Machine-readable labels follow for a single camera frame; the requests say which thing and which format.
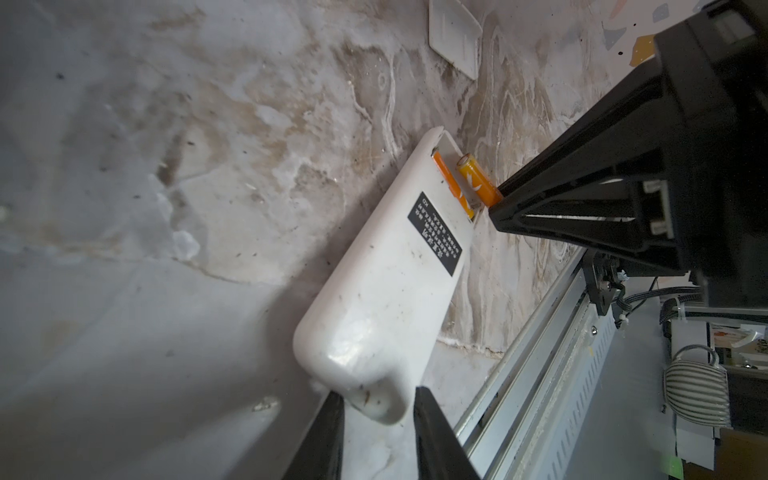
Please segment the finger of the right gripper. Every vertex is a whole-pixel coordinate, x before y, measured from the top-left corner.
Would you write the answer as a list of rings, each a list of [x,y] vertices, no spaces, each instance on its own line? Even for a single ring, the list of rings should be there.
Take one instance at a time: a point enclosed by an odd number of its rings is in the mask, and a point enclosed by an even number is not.
[[[690,63],[659,55],[632,71],[505,181],[495,228],[685,272],[679,202],[690,162]]]

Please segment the red and white remote control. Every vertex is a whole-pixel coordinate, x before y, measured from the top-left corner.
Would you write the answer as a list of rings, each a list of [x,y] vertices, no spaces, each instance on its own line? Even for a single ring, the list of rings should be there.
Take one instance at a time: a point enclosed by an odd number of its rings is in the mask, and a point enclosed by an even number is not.
[[[294,333],[301,367],[384,425],[410,410],[468,261],[461,156],[444,127],[427,131]]]

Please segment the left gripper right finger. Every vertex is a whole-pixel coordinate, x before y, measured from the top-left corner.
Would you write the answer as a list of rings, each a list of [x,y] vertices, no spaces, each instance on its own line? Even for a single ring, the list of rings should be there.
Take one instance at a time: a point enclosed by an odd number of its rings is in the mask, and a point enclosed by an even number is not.
[[[416,388],[413,415],[419,479],[480,479],[427,387]]]

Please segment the orange AAA batteries pair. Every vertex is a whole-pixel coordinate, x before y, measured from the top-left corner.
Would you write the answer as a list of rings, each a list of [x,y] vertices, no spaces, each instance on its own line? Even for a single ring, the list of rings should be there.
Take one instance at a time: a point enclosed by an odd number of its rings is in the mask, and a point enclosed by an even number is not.
[[[458,180],[451,173],[446,161],[437,149],[432,152],[431,157],[443,175],[444,181],[448,184],[451,194],[459,202],[468,218],[473,220],[476,211],[463,192]],[[472,154],[462,156],[457,162],[456,168],[466,185],[485,207],[492,207],[503,199],[501,192],[490,181]]]

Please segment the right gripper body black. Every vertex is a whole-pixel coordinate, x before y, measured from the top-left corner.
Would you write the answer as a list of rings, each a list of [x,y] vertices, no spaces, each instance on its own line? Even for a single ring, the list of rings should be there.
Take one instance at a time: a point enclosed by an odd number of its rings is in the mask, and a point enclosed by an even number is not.
[[[678,120],[673,235],[710,306],[767,303],[767,4],[713,1],[655,40]]]

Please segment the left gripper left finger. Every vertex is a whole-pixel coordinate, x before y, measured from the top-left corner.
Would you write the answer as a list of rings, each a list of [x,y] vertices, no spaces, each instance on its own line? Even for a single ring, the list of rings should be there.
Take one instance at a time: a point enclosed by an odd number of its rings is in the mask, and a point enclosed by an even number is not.
[[[340,479],[344,427],[344,398],[330,392],[282,479]]]

